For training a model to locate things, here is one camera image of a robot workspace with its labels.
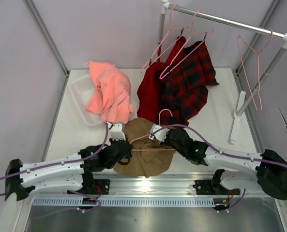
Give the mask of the khaki brown skirt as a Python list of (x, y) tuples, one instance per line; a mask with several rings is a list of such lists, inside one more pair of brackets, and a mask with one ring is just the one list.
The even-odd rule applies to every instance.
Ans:
[[(135, 118), (125, 125), (125, 131), (129, 141), (143, 135), (149, 134), (154, 123), (144, 119)], [(133, 149), (172, 149), (169, 146), (161, 145), (157, 140), (150, 140), (148, 137), (132, 143)], [(171, 165), (175, 151), (132, 151), (129, 164), (122, 166), (114, 165), (114, 171), (132, 177), (159, 175), (167, 171)]]

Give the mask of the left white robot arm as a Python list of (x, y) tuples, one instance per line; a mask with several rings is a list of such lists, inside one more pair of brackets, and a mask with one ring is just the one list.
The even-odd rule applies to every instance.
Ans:
[(63, 159), (39, 163), (10, 161), (6, 170), (5, 198), (16, 194), (17, 201), (31, 194), (77, 191), (98, 194), (101, 187), (93, 173), (111, 169), (115, 164), (127, 165), (132, 145), (126, 140), (109, 140), (110, 145), (91, 145)]

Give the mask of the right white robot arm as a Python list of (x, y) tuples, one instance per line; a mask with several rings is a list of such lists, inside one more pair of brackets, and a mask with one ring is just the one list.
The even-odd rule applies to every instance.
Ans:
[(216, 192), (262, 189), (267, 195), (287, 200), (287, 162), (275, 151), (243, 153), (193, 140), (183, 128), (164, 129), (156, 138), (175, 149), (194, 165), (218, 167), (211, 180)]

